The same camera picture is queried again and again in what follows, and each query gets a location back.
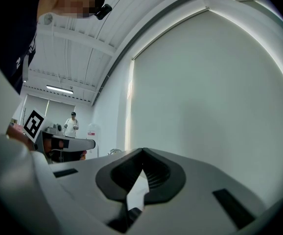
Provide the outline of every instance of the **ceiling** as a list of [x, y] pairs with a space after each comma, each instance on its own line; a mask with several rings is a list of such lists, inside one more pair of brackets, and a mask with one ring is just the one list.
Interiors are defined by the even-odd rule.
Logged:
[[37, 25], [36, 54], [24, 87], [47, 95], [46, 85], [73, 90], [57, 93], [91, 103], [117, 48], [134, 26], [164, 0], [105, 0], [113, 11], [103, 20], [71, 19], [53, 14]]

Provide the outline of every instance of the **person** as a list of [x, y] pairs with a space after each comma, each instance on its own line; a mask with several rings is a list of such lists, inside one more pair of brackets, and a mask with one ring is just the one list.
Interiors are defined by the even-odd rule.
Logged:
[[69, 138], [75, 138], [76, 137], [76, 131], [79, 129], [78, 121], [75, 118], [76, 113], [71, 113], [71, 118], [68, 118], [67, 121], [64, 124], [64, 136]]
[[[18, 93], [21, 92], [23, 80], [28, 77], [28, 66], [36, 52], [38, 18], [49, 12], [88, 18], [100, 10], [104, 1], [0, 0], [0, 69]], [[34, 150], [29, 138], [12, 126], [8, 127], [6, 133], [10, 138], [24, 143], [29, 150]], [[44, 150], [51, 151], [51, 140], [44, 140]]]

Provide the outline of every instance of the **white shirt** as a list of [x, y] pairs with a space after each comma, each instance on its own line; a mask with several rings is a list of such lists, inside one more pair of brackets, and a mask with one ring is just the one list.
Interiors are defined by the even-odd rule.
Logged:
[[65, 129], [64, 136], [70, 137], [70, 138], [75, 138], [76, 136], [76, 130], [73, 129], [74, 126], [78, 127], [78, 121], [75, 119], [73, 120], [72, 118], [69, 118], [66, 122], [65, 125], [68, 125], [67, 128]]

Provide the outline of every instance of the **fluorescent light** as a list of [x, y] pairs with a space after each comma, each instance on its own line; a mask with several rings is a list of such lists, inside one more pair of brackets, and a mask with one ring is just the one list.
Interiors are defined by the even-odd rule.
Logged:
[[59, 92], [65, 92], [65, 93], [73, 94], [73, 91], [61, 89], [61, 88], [54, 87], [54, 86], [51, 86], [51, 85], [47, 85], [47, 88], [51, 89], [51, 90], [59, 91]]

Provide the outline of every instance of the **ceiling beam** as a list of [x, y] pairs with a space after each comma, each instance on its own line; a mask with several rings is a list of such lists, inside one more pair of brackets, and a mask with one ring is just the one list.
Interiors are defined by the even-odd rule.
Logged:
[[[28, 81], [30, 79], [39, 78], [44, 79], [49, 82], [58, 82], [58, 76], [54, 74], [39, 72], [36, 70], [29, 70], [28, 72]], [[77, 81], [69, 80], [66, 77], [59, 76], [61, 84], [67, 85], [67, 86], [73, 86], [74, 88], [80, 88], [89, 92], [96, 92], [96, 89], [94, 86], [83, 84]]]
[[68, 96], [63, 96], [63, 95], [58, 95], [55, 93], [50, 93], [50, 92], [44, 92], [38, 89], [33, 89], [29, 88], [26, 85], [23, 85], [21, 93], [27, 93], [32, 96], [37, 96], [41, 98], [46, 98], [48, 100], [54, 100], [54, 101], [59, 101], [62, 103], [69, 103], [69, 104], [84, 104], [84, 105], [90, 105], [89, 101], [82, 101], [76, 98], [68, 97]]
[[[52, 36], [52, 26], [51, 25], [37, 25], [37, 34], [43, 34], [46, 36]], [[116, 52], [116, 48], [103, 41], [100, 41], [94, 37], [76, 32], [74, 30], [64, 29], [60, 27], [53, 27], [53, 36], [68, 39], [79, 44], [83, 44], [90, 48], [97, 49], [103, 53], [113, 56]]]

